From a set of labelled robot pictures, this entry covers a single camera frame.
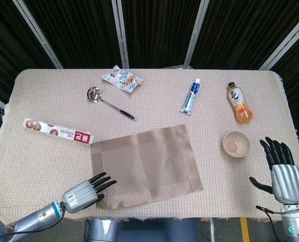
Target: metal ladle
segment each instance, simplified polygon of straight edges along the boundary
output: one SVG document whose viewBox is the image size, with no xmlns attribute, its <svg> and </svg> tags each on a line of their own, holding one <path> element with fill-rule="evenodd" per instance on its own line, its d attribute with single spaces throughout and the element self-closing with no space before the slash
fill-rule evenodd
<svg viewBox="0 0 299 242">
<path fill-rule="evenodd" d="M 121 110 L 120 108 L 117 108 L 115 106 L 113 106 L 112 104 L 104 101 L 102 98 L 101 98 L 101 92 L 100 92 L 100 89 L 97 88 L 97 87 L 90 87 L 88 92 L 87 92 L 87 96 L 89 98 L 89 100 L 93 101 L 93 102 L 97 102 L 97 101 L 100 101 L 100 102 L 104 102 L 105 104 L 107 104 L 108 106 L 112 107 L 113 109 L 115 109 L 116 111 L 120 112 L 121 114 L 123 114 L 124 116 L 136 121 L 137 119 L 132 116 L 131 114 Z"/>
</svg>

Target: robot finger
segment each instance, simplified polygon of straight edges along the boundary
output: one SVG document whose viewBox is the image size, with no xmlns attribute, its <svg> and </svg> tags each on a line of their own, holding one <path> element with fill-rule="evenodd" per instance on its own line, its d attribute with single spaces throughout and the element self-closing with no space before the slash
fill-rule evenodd
<svg viewBox="0 0 299 242">
<path fill-rule="evenodd" d="M 287 161 L 286 161 L 286 158 L 285 158 L 285 155 L 284 155 L 284 152 L 282 150 L 280 143 L 277 140 L 274 140 L 273 142 L 276 147 L 277 153 L 279 155 L 280 163 L 287 164 Z"/>
<path fill-rule="evenodd" d="M 266 137 L 266 141 L 268 142 L 268 144 L 270 146 L 271 155 L 273 157 L 275 164 L 280 164 L 281 162 L 280 162 L 279 155 L 277 153 L 277 149 L 276 149 L 274 142 L 269 137 Z"/>
<path fill-rule="evenodd" d="M 104 175 L 107 175 L 107 172 L 103 172 L 103 173 L 100 173 L 94 177 L 92 177 L 91 179 L 89 179 L 89 183 L 94 183 L 96 180 L 98 180 L 100 177 L 103 177 Z"/>
<path fill-rule="evenodd" d="M 265 192 L 268 192 L 270 194 L 274 194 L 271 186 L 264 185 L 264 184 L 257 182 L 257 180 L 255 178 L 253 178 L 252 176 L 249 177 L 249 180 L 256 188 L 263 190 Z"/>
<path fill-rule="evenodd" d="M 269 169 L 272 170 L 272 166 L 275 164 L 275 162 L 274 162 L 274 159 L 273 159 L 273 157 L 271 155 L 270 147 L 263 140 L 260 140 L 260 144 L 262 145 L 262 147 L 264 147 L 264 150 L 265 150 L 265 153 L 266 153 L 267 162 L 268 162 L 268 165 L 269 165 Z"/>
<path fill-rule="evenodd" d="M 106 183 L 98 188 L 95 188 L 94 190 L 96 193 L 99 193 L 99 192 L 103 191 L 104 189 L 110 187 L 111 185 L 115 184 L 116 182 L 117 182 L 116 180 L 109 181 L 108 183 Z"/>
<path fill-rule="evenodd" d="M 280 145 L 281 145 L 283 153 L 284 153 L 284 155 L 286 157 L 287 164 L 289 164 L 289 165 L 295 165 L 294 160 L 292 158 L 291 151 L 288 148 L 288 146 L 285 143 L 281 143 Z"/>
<path fill-rule="evenodd" d="M 94 182 L 94 183 L 92 184 L 92 186 L 93 186 L 93 188 L 96 188 L 96 187 L 100 186 L 101 184 L 105 183 L 107 180 L 110 180 L 110 179 L 111 179 L 110 176 L 105 177 L 105 178 L 103 178 L 103 179 L 101 179 L 101 180 L 99 180 L 99 181 Z"/>
<path fill-rule="evenodd" d="M 104 194 L 99 194 L 98 195 L 98 200 L 95 201 L 96 203 L 100 202 L 102 199 L 104 199 Z"/>
</svg>

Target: white bowl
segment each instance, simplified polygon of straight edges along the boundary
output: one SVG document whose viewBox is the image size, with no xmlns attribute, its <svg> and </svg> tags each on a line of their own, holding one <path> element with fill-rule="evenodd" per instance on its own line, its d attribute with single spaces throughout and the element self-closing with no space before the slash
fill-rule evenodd
<svg viewBox="0 0 299 242">
<path fill-rule="evenodd" d="M 224 136 L 223 148 L 229 156 L 245 157 L 250 151 L 250 141 L 243 133 L 232 131 Z"/>
</svg>

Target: robotic hand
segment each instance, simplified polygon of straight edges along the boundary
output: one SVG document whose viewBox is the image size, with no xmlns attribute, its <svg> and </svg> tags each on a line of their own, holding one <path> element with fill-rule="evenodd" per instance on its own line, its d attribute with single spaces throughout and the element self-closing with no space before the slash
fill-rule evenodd
<svg viewBox="0 0 299 242">
<path fill-rule="evenodd" d="M 115 180 L 105 183 L 111 179 L 110 176 L 100 179 L 105 175 L 106 173 L 103 172 L 78 184 L 64 193 L 61 202 L 54 201 L 17 221 L 14 226 L 14 231 L 10 234 L 5 234 L 6 229 L 2 224 L 3 228 L 0 227 L 0 242 L 20 241 L 29 233 L 41 232 L 54 227 L 63 219 L 65 211 L 76 213 L 96 202 L 100 202 L 104 198 L 104 194 L 98 193 L 116 183 Z"/>
<path fill-rule="evenodd" d="M 283 204 L 283 208 L 280 212 L 260 206 L 256 208 L 264 211 L 269 218 L 268 213 L 281 214 L 287 241 L 299 242 L 299 169 L 294 164 L 290 149 L 284 143 L 280 144 L 268 137 L 266 141 L 268 144 L 263 140 L 260 140 L 260 143 L 266 152 L 272 187 L 260 184 L 253 177 L 249 177 L 249 180 L 255 187 L 273 194 L 275 199 Z"/>
</svg>

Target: green light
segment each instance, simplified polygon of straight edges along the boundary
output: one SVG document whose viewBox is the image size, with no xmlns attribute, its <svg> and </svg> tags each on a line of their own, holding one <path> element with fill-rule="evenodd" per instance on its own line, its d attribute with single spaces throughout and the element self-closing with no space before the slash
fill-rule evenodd
<svg viewBox="0 0 299 242">
<path fill-rule="evenodd" d="M 294 233 L 295 229 L 293 227 L 288 227 L 288 231 Z"/>
</svg>

